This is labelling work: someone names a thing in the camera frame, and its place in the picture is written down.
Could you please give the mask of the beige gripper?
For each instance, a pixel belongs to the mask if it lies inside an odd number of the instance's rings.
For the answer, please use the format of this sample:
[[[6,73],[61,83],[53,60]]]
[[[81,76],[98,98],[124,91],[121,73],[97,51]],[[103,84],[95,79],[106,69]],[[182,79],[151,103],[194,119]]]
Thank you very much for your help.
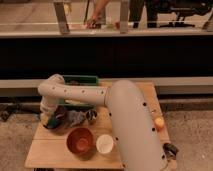
[[[47,124],[53,117],[56,109],[58,108],[58,100],[42,99],[40,103],[40,121],[42,124]]]

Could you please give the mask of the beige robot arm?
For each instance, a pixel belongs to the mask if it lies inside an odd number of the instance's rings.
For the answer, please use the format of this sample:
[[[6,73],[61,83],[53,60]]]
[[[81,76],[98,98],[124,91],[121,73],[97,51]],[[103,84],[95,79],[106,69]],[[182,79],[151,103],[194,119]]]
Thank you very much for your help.
[[[125,171],[169,171],[166,154],[140,88],[129,80],[110,86],[70,86],[54,74],[38,86],[40,109],[51,116],[59,99],[108,109]]]

